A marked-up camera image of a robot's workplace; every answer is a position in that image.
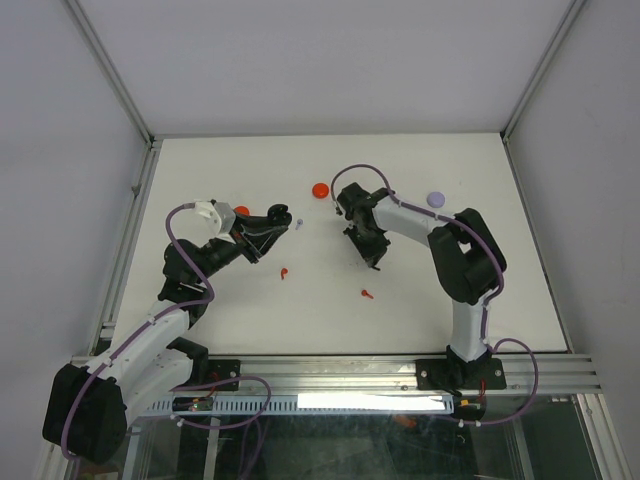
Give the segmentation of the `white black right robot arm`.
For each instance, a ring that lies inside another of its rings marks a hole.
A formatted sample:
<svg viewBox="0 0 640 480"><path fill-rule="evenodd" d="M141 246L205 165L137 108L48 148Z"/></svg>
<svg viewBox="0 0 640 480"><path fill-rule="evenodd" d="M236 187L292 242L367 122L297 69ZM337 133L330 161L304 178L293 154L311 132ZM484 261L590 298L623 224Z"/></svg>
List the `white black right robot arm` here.
<svg viewBox="0 0 640 480"><path fill-rule="evenodd" d="M481 214L472 208L449 217L402 202L385 188L372 193L354 182L336 198L350 223L344 234L372 269L387 253L393 232L429 248L439 283L452 299L448 378L469 387L489 355L488 304L504 287L506 259Z"/></svg>

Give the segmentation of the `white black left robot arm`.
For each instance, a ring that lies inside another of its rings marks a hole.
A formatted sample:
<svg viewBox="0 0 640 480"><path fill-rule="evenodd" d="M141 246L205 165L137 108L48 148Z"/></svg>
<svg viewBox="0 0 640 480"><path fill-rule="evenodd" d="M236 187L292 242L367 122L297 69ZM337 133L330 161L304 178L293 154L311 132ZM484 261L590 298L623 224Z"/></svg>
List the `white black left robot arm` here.
<svg viewBox="0 0 640 480"><path fill-rule="evenodd" d="M211 276L239 257L257 263L291 223L285 204L272 205L263 216L238 214L214 200L172 209L157 301L123 340L82 366L67 363L56 373L44 439L67 460L103 464L156 399L174 388L204 385L208 350L184 335L215 298Z"/></svg>

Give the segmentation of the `black earbud charging case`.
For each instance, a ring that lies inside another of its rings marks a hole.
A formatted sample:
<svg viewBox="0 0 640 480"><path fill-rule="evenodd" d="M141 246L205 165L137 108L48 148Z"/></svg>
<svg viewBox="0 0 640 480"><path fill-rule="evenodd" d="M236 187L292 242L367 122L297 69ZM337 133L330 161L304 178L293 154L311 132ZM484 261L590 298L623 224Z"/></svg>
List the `black earbud charging case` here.
<svg viewBox="0 0 640 480"><path fill-rule="evenodd" d="M292 215L287 205L274 204L267 211L267 219L271 226L289 227L292 222Z"/></svg>

